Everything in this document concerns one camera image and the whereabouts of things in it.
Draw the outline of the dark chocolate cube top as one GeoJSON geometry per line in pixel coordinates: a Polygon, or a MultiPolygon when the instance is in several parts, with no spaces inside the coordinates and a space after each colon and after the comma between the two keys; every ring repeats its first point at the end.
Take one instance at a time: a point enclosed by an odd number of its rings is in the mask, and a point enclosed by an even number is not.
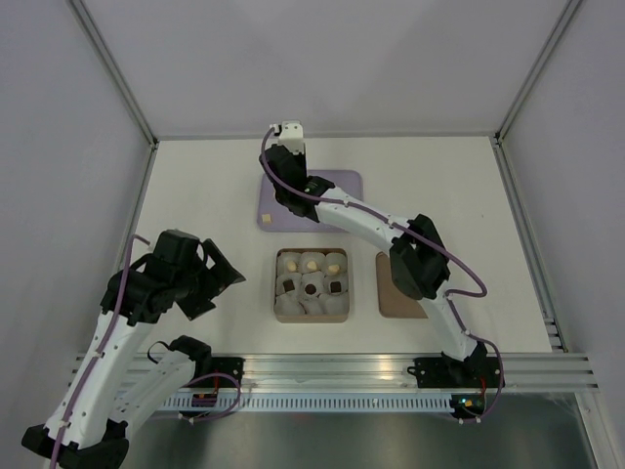
{"type": "Polygon", "coordinates": [[[292,280],[288,279],[283,283],[283,288],[285,292],[289,292],[295,289],[294,283],[292,280]]]}

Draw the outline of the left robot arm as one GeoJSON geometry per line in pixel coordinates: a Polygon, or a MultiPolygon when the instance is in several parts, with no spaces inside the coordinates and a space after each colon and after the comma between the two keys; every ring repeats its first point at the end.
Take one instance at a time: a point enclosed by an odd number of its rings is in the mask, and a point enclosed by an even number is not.
{"type": "Polygon", "coordinates": [[[216,404],[225,384],[240,378],[216,365],[211,347],[182,335],[128,391],[120,386],[159,319],[178,307],[188,320],[215,309],[214,300],[245,280],[211,239],[162,232],[138,259],[125,255],[108,281],[88,351],[54,413],[27,428],[21,444],[53,468],[118,468],[134,434],[178,390],[206,387],[216,404]]]}

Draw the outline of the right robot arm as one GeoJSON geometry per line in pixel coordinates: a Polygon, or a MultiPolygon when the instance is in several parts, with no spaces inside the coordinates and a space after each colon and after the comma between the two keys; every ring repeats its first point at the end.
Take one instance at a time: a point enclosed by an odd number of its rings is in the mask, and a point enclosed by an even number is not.
{"type": "Polygon", "coordinates": [[[497,346],[477,337],[463,323],[453,303],[460,289],[450,284],[455,264],[478,286],[465,296],[483,298],[487,288],[463,261],[446,250],[434,222],[386,214],[348,195],[326,179],[307,172],[303,153],[283,145],[262,144],[259,161],[271,181],[276,201],[292,214],[363,239],[390,260],[398,291],[426,313],[440,341],[441,353],[416,359],[407,369],[422,389],[502,389],[503,360],[497,346]]]}

